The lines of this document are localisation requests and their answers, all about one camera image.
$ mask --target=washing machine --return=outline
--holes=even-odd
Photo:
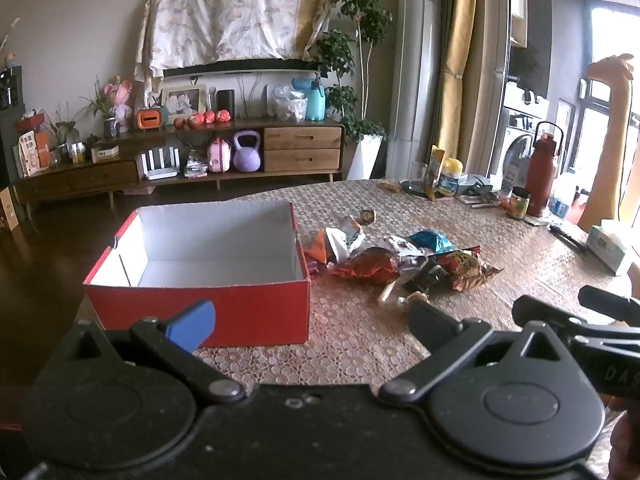
[[[506,85],[500,123],[489,166],[489,181],[500,188],[508,165],[529,156],[536,127],[546,120],[549,101],[525,92],[513,83]]]

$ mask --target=picture frame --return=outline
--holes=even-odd
[[[162,88],[162,106],[169,110],[169,122],[188,119],[195,113],[207,111],[207,86],[186,85]]]

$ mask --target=white router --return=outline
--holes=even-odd
[[[142,154],[142,171],[145,174],[147,180],[158,180],[160,178],[169,178],[177,176],[180,173],[180,156],[178,155],[178,148],[169,148],[170,166],[164,166],[164,151],[162,148],[158,148],[160,167],[156,168],[154,164],[154,152],[149,150],[148,159],[149,164],[146,164],[147,156]]]

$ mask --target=red water bottle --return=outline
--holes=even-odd
[[[527,214],[541,217],[545,210],[546,203],[551,195],[551,185],[556,177],[558,169],[558,157],[556,156],[556,142],[551,134],[542,134],[538,140],[538,129],[540,124],[551,124],[560,130],[560,146],[558,155],[562,150],[564,132],[562,128],[549,121],[540,121],[536,127],[536,134],[533,142],[533,155],[527,171],[527,181],[524,187],[531,193]]]

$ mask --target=white planter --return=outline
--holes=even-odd
[[[376,163],[382,136],[366,135],[358,142],[347,180],[368,180]]]

